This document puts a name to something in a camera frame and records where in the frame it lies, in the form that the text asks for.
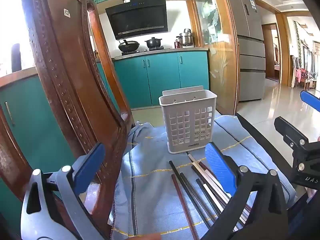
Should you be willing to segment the grey refrigerator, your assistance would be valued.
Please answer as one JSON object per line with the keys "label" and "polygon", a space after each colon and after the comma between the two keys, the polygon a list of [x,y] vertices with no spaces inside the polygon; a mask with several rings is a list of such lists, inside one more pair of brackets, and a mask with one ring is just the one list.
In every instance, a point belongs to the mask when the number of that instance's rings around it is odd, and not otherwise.
{"label": "grey refrigerator", "polygon": [[240,53],[239,101],[264,96],[266,60],[261,19],[255,0],[229,0]]}

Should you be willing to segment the teal lower cabinets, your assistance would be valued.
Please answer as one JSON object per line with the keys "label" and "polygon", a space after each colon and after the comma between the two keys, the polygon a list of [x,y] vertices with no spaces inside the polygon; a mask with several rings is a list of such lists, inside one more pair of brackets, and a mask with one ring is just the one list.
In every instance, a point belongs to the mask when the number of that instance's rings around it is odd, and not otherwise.
{"label": "teal lower cabinets", "polygon": [[[164,90],[209,88],[206,50],[133,56],[115,60],[114,66],[131,108],[158,106]],[[31,167],[47,172],[74,162],[38,75],[2,87],[1,107]]]}

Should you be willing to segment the red thermos bottle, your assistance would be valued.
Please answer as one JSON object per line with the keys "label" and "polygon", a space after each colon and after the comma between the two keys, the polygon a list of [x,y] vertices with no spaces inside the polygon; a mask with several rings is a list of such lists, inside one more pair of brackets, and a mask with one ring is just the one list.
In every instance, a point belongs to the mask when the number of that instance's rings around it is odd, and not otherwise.
{"label": "red thermos bottle", "polygon": [[174,46],[175,46],[175,48],[180,48],[180,41],[178,38],[175,40]]}

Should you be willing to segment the blue checked cloth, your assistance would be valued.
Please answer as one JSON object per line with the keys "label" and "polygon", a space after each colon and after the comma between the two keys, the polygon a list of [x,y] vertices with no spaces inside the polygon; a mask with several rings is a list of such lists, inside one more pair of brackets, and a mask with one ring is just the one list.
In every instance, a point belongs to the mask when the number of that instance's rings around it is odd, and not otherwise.
{"label": "blue checked cloth", "polygon": [[[233,115],[215,116],[213,142],[238,165],[266,173],[278,166]],[[172,168],[182,172],[198,190],[192,160],[206,162],[204,149],[171,154],[165,127],[137,123],[127,140],[116,183],[113,239],[159,233],[162,239],[192,239],[174,183]]]}

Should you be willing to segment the black wok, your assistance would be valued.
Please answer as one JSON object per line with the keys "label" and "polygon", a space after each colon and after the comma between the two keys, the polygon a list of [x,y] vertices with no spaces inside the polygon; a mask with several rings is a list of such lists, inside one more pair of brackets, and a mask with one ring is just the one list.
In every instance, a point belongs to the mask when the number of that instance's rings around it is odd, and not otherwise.
{"label": "black wok", "polygon": [[130,53],[136,51],[139,48],[139,45],[140,44],[137,41],[127,41],[123,39],[123,42],[119,44],[118,48],[122,53]]}

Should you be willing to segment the black range hood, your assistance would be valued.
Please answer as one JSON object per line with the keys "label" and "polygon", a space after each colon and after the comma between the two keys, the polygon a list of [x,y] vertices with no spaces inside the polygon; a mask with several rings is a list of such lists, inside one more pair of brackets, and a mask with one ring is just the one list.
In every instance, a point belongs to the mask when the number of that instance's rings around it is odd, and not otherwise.
{"label": "black range hood", "polygon": [[105,11],[116,40],[168,31],[166,0],[129,0]]}

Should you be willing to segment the carved wooden chair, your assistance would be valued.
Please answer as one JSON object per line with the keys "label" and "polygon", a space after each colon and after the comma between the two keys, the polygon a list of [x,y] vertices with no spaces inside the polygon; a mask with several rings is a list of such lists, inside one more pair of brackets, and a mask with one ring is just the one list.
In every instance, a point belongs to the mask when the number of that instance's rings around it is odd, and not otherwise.
{"label": "carved wooden chair", "polygon": [[90,218],[107,238],[108,217],[133,119],[120,87],[94,0],[22,0],[37,74],[75,157],[97,143],[105,158],[95,173]]}

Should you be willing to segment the white plastic utensil basket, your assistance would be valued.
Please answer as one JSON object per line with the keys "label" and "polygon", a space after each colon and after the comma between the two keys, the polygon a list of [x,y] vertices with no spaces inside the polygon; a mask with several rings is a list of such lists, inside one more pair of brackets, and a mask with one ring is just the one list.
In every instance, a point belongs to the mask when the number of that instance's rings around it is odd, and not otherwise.
{"label": "white plastic utensil basket", "polygon": [[203,86],[165,90],[159,97],[171,154],[204,148],[212,140],[217,95]]}

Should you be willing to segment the stainless steel pot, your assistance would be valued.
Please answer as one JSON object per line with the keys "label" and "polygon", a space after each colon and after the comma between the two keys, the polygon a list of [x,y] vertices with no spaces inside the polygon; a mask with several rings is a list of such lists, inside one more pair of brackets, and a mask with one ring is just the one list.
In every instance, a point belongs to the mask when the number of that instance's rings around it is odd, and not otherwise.
{"label": "stainless steel pot", "polygon": [[184,29],[184,31],[180,33],[176,38],[182,46],[194,45],[194,38],[190,29]]}

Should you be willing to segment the black cooking pot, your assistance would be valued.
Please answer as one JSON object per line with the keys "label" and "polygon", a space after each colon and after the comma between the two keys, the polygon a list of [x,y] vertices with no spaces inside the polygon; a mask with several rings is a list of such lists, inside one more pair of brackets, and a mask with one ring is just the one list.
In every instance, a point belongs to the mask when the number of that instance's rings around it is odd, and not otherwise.
{"label": "black cooking pot", "polygon": [[159,48],[161,47],[161,38],[155,38],[155,37],[152,37],[148,40],[146,40],[146,45],[149,49],[154,49],[154,48]]}

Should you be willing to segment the red-brown chopstick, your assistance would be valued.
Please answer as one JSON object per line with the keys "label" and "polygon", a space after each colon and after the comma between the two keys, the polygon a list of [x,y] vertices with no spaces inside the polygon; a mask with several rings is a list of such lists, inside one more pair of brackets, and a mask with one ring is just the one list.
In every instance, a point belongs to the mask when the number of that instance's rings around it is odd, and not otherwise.
{"label": "red-brown chopstick", "polygon": [[187,205],[186,205],[186,203],[185,203],[185,201],[184,201],[184,198],[183,198],[183,196],[182,196],[181,190],[180,190],[180,188],[179,188],[179,185],[178,185],[176,176],[175,176],[174,174],[172,174],[172,175],[171,175],[171,179],[172,179],[172,182],[173,182],[173,184],[174,184],[174,187],[175,187],[175,190],[176,190],[176,192],[177,192],[177,195],[178,195],[178,198],[179,198],[179,200],[180,200],[180,203],[181,203],[181,205],[182,205],[183,212],[184,212],[185,217],[186,217],[186,219],[187,219],[187,222],[188,222],[189,228],[190,228],[190,230],[191,230],[191,234],[192,234],[192,236],[193,236],[193,239],[194,239],[194,240],[198,240],[199,238],[198,238],[198,236],[197,236],[197,233],[196,233],[196,231],[195,231],[193,222],[192,222],[192,220],[191,220],[191,216],[190,216],[189,210],[188,210],[188,208],[187,208]]}

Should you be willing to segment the black chopstick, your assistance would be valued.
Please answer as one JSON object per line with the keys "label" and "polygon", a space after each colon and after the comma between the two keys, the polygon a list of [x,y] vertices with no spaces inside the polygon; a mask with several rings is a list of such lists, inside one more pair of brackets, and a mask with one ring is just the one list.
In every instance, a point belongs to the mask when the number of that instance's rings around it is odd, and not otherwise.
{"label": "black chopstick", "polygon": [[217,200],[217,198],[210,192],[210,189],[207,185],[204,185],[201,183],[199,179],[196,179],[197,184],[199,185],[200,189],[204,193],[205,197],[208,199],[208,202],[210,202],[213,210],[215,211],[217,216],[220,216],[220,214],[223,211],[223,207],[220,204],[220,202]]}
{"label": "black chopstick", "polygon": [[203,201],[200,197],[196,196],[196,192],[194,190],[191,190],[191,188],[186,184],[185,179],[182,178],[182,175],[179,174],[176,166],[174,165],[174,163],[172,162],[172,160],[169,161],[169,164],[175,174],[175,177],[178,179],[178,181],[180,182],[180,184],[182,185],[182,187],[184,188],[186,194],[188,195],[190,201],[193,203],[193,205],[195,206],[196,211],[198,212],[198,214],[200,215],[200,217],[202,218],[203,222],[205,223],[206,227],[209,229],[210,228],[210,224],[208,222],[207,217],[204,215],[204,212],[202,211],[204,209],[205,213],[209,216],[209,218],[212,220],[212,215],[210,214],[210,211],[207,211],[207,207],[205,206],[205,204],[203,204]]}

